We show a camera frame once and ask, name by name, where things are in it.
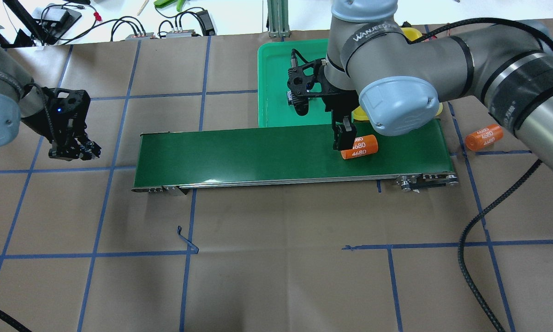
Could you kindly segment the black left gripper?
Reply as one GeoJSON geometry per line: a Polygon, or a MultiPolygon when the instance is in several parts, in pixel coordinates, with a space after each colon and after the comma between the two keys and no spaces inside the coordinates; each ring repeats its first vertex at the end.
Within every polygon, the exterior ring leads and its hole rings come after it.
{"type": "Polygon", "coordinates": [[[86,90],[32,89],[27,96],[32,114],[23,116],[22,122],[51,143],[49,158],[74,160],[78,147],[78,159],[101,157],[101,147],[86,133],[91,101],[86,90]]]}

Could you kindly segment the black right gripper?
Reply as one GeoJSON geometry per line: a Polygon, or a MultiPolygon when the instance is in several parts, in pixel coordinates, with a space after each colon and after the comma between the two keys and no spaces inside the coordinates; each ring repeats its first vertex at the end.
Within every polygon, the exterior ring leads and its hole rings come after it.
{"type": "Polygon", "coordinates": [[[352,112],[358,107],[356,91],[334,86],[325,75],[325,60],[298,63],[291,58],[287,86],[291,92],[291,104],[299,116],[307,115],[309,100],[319,98],[325,112],[331,112],[333,120],[333,150],[352,149],[356,140],[356,126],[352,112]]]}

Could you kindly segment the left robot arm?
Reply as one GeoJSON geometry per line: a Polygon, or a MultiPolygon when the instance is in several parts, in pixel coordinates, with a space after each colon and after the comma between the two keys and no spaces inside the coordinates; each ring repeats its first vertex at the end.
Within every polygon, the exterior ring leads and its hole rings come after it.
{"type": "Polygon", "coordinates": [[[0,147],[23,123],[51,143],[51,159],[97,159],[101,147],[86,133],[90,102],[86,90],[41,86],[0,46],[0,147]]]}

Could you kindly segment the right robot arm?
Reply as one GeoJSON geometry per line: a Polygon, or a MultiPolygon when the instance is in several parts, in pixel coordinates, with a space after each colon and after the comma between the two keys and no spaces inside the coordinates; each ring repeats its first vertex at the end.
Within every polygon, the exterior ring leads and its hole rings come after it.
{"type": "Polygon", "coordinates": [[[411,41],[394,21],[396,0],[336,0],[323,59],[298,65],[287,86],[295,111],[309,98],[332,113],[335,150],[351,147],[351,112],[375,132],[403,135],[430,122],[440,104],[474,96],[489,115],[553,171],[553,40],[539,25],[476,18],[411,41]]]}

